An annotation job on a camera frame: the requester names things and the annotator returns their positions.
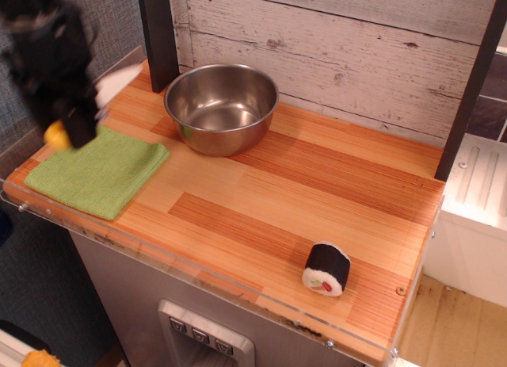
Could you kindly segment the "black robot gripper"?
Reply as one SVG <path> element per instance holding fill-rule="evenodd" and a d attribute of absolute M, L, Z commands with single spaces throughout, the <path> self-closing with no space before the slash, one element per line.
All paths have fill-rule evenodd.
<path fill-rule="evenodd" d="M 71 145 L 97 136 L 97 90 L 88 75 L 88 40 L 77 13 L 56 13 L 11 26 L 11 75 L 29 112 L 45 132 L 61 120 Z"/>

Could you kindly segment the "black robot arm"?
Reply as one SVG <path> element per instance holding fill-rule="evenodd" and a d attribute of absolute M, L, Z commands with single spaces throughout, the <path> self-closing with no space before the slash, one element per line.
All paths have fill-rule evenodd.
<path fill-rule="evenodd" d="M 87 145 L 99 108 L 81 10 L 67 0 L 1 0 L 1 27 L 12 40 L 2 56 L 36 123 L 45 132 L 60 125 L 73 148 Z"/>

